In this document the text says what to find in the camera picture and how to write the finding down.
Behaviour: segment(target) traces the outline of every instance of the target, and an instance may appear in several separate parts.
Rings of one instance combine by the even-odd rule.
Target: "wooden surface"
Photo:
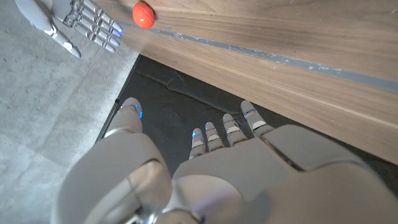
[[[134,23],[136,0],[96,2],[116,20]],[[147,2],[155,9],[156,29],[398,80],[395,1]],[[398,164],[396,91],[129,26],[123,41],[147,57]]]
[[[98,0],[134,23],[137,0]],[[154,28],[398,80],[396,0],[147,0]]]
[[[123,38],[145,56],[398,164],[396,93],[144,30],[125,29]]]

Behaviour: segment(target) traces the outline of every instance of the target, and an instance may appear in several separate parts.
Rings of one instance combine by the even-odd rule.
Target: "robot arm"
[[[127,99],[67,175],[52,223],[397,223],[398,200],[360,158],[306,129],[270,127],[248,101],[241,109],[255,138],[226,114],[225,147],[206,123],[207,142],[196,128],[170,178]]]
[[[121,38],[122,27],[90,0],[53,0],[51,6],[39,0],[16,0],[16,4],[33,26],[77,58],[81,57],[80,51],[58,30],[52,16],[110,52],[115,52],[115,47],[120,45],[118,39]]]

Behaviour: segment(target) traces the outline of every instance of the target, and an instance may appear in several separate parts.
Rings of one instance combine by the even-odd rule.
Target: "black rubber mat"
[[[133,66],[131,74],[98,139],[103,137],[109,120],[117,112],[117,108],[129,97],[135,97],[140,101],[144,112],[142,117],[143,133],[155,142],[168,165],[171,175],[179,164],[189,157],[192,131],[195,128],[201,128],[204,131],[206,122],[214,123],[221,138],[224,139],[225,145],[228,145],[222,122],[225,113],[233,116],[247,137],[253,137],[240,111],[242,98],[159,62],[140,56]],[[255,105],[255,107],[265,121],[275,128],[285,124],[295,124],[310,129],[258,105]],[[398,166],[329,136],[322,135],[361,157],[398,195]]]

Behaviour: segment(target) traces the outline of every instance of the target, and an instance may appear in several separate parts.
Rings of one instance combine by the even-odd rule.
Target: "concrete floor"
[[[48,223],[58,186],[93,145],[137,54],[57,23],[82,58],[0,0],[0,223]]]

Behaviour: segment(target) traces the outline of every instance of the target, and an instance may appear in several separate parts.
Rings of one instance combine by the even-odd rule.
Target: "small orange ball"
[[[132,18],[143,29],[149,29],[155,24],[154,11],[143,2],[139,2],[133,7]]]

